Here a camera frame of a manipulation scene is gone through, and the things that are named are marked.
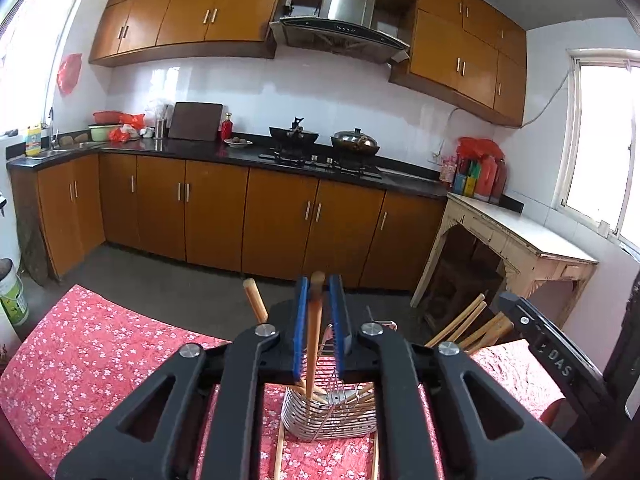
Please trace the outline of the red floral tablecloth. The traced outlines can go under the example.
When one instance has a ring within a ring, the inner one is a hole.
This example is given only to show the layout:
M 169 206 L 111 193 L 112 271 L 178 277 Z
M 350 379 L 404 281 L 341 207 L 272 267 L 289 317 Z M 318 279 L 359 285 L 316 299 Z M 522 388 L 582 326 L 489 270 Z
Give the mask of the red floral tablecloth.
M 134 313 L 74 285 L 46 314 L 1 375 L 1 411 L 37 464 L 58 464 L 120 401 L 186 342 L 228 341 Z M 536 418 L 560 389 L 526 341 L 478 350 L 472 358 Z M 271 479 L 284 387 L 265 390 L 260 478 Z M 287 434 L 280 479 L 370 479 L 372 437 L 303 442 Z

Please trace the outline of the cream wooden side table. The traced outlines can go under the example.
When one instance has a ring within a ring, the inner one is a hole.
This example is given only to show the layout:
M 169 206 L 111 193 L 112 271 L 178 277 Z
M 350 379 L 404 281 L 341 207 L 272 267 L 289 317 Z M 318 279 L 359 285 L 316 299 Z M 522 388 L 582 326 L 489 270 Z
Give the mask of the cream wooden side table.
M 595 258 L 545 226 L 490 203 L 449 193 L 430 256 L 410 306 L 420 304 L 444 249 L 449 231 L 462 226 L 500 257 L 506 290 L 528 298 L 548 282 L 571 282 L 572 296 L 553 319 L 563 327 L 598 265 Z

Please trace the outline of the right window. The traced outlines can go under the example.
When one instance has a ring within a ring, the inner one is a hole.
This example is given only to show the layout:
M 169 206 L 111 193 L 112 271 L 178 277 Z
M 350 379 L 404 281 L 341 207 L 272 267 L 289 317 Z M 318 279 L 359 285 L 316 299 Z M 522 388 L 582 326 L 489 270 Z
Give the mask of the right window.
M 639 253 L 639 52 L 570 52 L 566 135 L 555 203 Z

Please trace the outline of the window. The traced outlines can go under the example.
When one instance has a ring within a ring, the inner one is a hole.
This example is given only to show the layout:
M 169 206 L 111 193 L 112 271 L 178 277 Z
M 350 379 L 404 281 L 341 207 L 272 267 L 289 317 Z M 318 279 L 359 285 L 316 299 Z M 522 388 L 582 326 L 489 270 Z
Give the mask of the window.
M 1 133 L 50 122 L 55 77 L 80 0 L 23 0 L 1 35 Z
M 570 52 L 566 135 L 555 203 L 639 253 L 639 52 Z

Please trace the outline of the lower wooden cabinets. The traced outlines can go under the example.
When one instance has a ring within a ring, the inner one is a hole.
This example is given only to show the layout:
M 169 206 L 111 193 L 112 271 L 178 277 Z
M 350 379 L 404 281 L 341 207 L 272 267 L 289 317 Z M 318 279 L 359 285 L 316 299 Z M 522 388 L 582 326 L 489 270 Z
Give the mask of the lower wooden cabinets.
M 22 260 L 62 278 L 103 243 L 218 270 L 416 286 L 446 200 L 216 162 L 85 154 L 9 166 Z

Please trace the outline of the wooden cabinets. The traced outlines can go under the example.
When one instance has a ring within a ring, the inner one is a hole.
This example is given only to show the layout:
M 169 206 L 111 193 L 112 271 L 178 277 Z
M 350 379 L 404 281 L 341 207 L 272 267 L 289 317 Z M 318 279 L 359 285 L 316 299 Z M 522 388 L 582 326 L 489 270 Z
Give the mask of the wooden cabinets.
M 103 243 L 218 270 L 416 286 L 446 200 L 216 162 L 85 154 L 9 166 L 22 260 L 62 278 Z
M 281 46 L 386 65 L 393 84 L 523 122 L 526 33 L 485 0 L 108 0 L 89 60 L 272 58 Z

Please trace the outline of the red oil bottles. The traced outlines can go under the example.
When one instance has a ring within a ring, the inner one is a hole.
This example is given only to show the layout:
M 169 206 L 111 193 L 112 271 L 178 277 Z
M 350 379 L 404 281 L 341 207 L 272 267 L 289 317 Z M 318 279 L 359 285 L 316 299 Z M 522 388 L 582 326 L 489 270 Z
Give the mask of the red oil bottles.
M 506 186 L 506 162 L 503 158 L 487 155 L 480 161 L 480 175 L 477 178 L 474 197 L 498 205 Z

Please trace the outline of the red bag on side table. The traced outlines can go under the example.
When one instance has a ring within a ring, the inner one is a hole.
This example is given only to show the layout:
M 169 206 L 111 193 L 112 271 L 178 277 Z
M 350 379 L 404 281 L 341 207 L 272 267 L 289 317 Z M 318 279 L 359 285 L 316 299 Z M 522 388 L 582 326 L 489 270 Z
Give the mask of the red bag on side table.
M 459 138 L 456 152 L 459 157 L 474 160 L 480 160 L 485 156 L 491 156 L 495 160 L 503 159 L 504 157 L 503 151 L 493 140 L 472 138 L 472 136 Z

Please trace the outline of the gas stove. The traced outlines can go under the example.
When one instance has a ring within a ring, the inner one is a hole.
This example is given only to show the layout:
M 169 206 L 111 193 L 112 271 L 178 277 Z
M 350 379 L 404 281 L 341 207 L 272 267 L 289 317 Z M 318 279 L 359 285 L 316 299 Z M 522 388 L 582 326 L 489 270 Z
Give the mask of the gas stove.
M 370 178 L 374 180 L 381 180 L 383 177 L 378 167 L 365 164 L 364 162 L 353 162 L 352 160 L 338 160 L 331 157 L 322 158 L 317 155 L 282 155 L 277 152 L 259 154 L 258 158 L 281 167 L 324 171 L 330 172 L 331 174 L 348 174 L 356 178 Z

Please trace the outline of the green bowl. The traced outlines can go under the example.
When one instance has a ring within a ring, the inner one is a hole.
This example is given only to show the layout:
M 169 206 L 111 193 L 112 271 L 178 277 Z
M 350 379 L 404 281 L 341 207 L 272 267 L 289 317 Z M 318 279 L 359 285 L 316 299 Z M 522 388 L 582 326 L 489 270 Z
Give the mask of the green bowl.
M 120 125 L 90 125 L 89 132 L 93 142 L 107 142 L 110 140 L 110 133 L 119 129 Z

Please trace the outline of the dark cutting board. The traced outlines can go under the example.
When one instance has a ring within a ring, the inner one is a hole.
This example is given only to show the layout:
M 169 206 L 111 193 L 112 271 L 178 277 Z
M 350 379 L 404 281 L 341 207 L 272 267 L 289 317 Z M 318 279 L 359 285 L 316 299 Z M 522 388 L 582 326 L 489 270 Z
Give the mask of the dark cutting board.
M 168 138 L 214 142 L 221 114 L 222 105 L 219 103 L 177 102 L 172 111 Z

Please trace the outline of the red bottle on counter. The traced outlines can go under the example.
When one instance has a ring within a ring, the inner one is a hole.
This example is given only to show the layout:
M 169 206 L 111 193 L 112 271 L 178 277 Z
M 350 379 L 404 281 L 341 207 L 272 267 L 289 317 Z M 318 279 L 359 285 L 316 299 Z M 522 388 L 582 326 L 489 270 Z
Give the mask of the red bottle on counter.
M 226 142 L 233 138 L 232 114 L 229 112 L 226 113 L 226 118 L 224 118 L 224 121 L 221 123 L 220 138 L 222 142 Z

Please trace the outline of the lidded wok right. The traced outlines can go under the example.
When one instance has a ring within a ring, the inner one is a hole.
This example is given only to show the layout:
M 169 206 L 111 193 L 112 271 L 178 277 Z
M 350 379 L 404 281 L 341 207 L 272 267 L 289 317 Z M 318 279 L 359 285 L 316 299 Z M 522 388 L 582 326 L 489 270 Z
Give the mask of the lidded wok right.
M 337 131 L 331 136 L 332 146 L 337 150 L 355 156 L 370 157 L 378 154 L 378 142 L 359 128 Z

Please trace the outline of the yellow dish soap bottle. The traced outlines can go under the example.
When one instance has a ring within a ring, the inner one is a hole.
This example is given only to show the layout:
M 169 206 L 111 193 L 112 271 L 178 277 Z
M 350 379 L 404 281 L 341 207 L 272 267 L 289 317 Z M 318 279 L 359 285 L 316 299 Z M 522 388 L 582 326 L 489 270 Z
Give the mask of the yellow dish soap bottle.
M 36 125 L 28 128 L 26 141 L 25 141 L 26 156 L 34 157 L 40 154 L 41 137 L 42 137 L 42 127 L 40 125 Z

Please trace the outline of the red basin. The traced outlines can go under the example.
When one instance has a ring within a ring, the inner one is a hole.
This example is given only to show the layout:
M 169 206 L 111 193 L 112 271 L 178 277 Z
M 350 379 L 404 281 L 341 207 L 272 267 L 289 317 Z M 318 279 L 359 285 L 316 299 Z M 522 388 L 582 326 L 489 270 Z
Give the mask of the red basin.
M 95 125 L 116 125 L 120 123 L 122 112 L 117 110 L 101 110 L 92 114 Z

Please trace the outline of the black wok left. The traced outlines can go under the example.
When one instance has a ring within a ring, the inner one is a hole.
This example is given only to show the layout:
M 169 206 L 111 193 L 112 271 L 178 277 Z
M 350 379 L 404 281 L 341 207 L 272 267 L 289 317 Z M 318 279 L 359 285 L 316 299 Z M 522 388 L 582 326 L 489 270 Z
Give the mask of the black wok left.
M 318 133 L 306 131 L 304 118 L 295 117 L 288 128 L 270 127 L 269 133 L 280 150 L 306 150 L 318 140 Z

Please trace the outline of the upper wooden cabinets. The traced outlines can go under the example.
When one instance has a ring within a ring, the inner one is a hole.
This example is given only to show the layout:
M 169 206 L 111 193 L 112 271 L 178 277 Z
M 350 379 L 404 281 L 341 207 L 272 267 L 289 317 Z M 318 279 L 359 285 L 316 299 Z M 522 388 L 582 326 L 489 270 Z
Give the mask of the upper wooden cabinets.
M 485 0 L 108 0 L 89 60 L 272 58 L 281 46 L 386 65 L 393 84 L 523 122 L 526 33 Z

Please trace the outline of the left window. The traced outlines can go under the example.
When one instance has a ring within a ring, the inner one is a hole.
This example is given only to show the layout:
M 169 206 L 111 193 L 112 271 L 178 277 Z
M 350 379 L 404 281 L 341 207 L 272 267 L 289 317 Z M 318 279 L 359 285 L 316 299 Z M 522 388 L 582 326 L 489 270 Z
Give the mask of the left window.
M 1 35 L 1 133 L 50 122 L 55 77 L 80 0 L 23 0 Z

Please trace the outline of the steel range hood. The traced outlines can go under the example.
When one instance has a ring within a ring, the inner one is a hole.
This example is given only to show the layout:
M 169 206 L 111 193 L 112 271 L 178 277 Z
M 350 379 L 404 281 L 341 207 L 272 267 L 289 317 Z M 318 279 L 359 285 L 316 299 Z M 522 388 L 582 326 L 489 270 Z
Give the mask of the steel range hood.
M 411 0 L 280 0 L 270 29 L 280 46 L 380 65 L 410 54 Z

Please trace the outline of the red plastic bag wall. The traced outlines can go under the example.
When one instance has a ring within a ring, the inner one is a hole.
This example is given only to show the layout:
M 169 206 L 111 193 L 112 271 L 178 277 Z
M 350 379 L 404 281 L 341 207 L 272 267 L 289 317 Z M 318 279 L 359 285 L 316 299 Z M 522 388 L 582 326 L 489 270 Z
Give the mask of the red plastic bag wall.
M 82 66 L 82 54 L 72 53 L 62 59 L 56 73 L 56 85 L 61 96 L 68 96 L 78 84 Z

